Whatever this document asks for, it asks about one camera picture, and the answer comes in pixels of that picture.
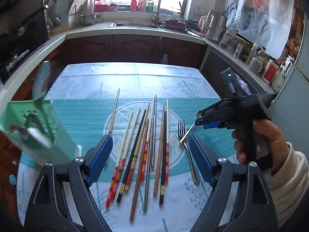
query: green plastic utensil holder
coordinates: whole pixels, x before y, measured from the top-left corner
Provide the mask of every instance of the green plastic utensil holder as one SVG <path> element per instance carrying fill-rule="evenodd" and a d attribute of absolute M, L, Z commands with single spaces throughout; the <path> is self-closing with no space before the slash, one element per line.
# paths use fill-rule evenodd
<path fill-rule="evenodd" d="M 74 158 L 81 156 L 81 148 L 76 146 L 75 142 L 65 130 L 52 103 L 49 100 L 43 100 L 42 109 L 39 109 L 37 107 L 37 101 L 39 100 L 42 99 L 10 101 L 0 117 L 0 131 L 2 131 L 14 145 L 31 156 L 39 165 L 43 166 L 47 161 L 52 161 L 56 165 L 70 163 Z M 50 140 L 52 140 L 51 134 L 49 133 L 49 130 L 51 130 L 53 144 L 50 149 L 46 149 L 39 144 L 37 146 L 28 147 L 28 144 L 22 139 L 18 131 L 10 132 L 11 125 L 24 127 L 26 116 L 30 113 L 35 114 L 40 120 L 45 134 Z"/>

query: beige sleeve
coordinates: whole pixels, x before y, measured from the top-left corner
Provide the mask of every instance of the beige sleeve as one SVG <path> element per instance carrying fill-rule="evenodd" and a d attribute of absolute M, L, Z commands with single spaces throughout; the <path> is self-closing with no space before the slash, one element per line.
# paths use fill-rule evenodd
<path fill-rule="evenodd" d="M 305 155 L 295 152 L 292 144 L 288 158 L 273 176 L 268 187 L 275 204 L 278 224 L 281 227 L 293 214 L 309 186 L 309 166 Z"/>

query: glass pitcher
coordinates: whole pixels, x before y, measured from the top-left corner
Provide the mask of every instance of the glass pitcher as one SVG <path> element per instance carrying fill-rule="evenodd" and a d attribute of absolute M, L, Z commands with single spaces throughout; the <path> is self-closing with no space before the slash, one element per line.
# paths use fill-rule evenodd
<path fill-rule="evenodd" d="M 220 34 L 222 31 L 225 31 L 225 34 L 223 35 L 221 41 L 219 42 L 220 47 L 234 54 L 234 51 L 238 44 L 238 38 L 236 36 L 238 30 L 234 29 L 234 27 L 231 28 L 226 27 L 222 28 L 218 34 Z"/>

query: silver fork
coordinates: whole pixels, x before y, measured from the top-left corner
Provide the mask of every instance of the silver fork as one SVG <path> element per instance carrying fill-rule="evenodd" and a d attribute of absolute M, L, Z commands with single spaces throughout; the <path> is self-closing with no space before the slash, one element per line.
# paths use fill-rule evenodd
<path fill-rule="evenodd" d="M 186 129 L 185 129 L 184 121 L 183 122 L 178 121 L 178 139 L 179 139 L 179 141 L 183 138 L 185 133 L 186 133 Z M 194 163 L 193 163 L 193 160 L 192 160 L 192 156 L 191 156 L 191 152 L 190 152 L 189 148 L 187 147 L 186 141 L 187 141 L 187 138 L 184 139 L 183 145 L 186 148 L 188 156 L 189 156 L 192 179 L 194 181 L 194 184 L 198 186 L 200 184 L 200 178 L 198 177 L 197 170 L 195 169 L 195 166 L 194 166 Z"/>

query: faucet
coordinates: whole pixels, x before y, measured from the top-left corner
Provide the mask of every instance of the faucet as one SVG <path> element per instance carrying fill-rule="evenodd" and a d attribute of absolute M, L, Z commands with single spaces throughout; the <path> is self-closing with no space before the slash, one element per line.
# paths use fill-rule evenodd
<path fill-rule="evenodd" d="M 159 0 L 159 4 L 158 4 L 158 9 L 157 9 L 157 15 L 155 16 L 155 18 L 153 19 L 152 16 L 151 17 L 151 22 L 154 23 L 155 25 L 159 23 L 159 18 L 160 18 L 160 6 L 161 6 L 161 0 Z"/>

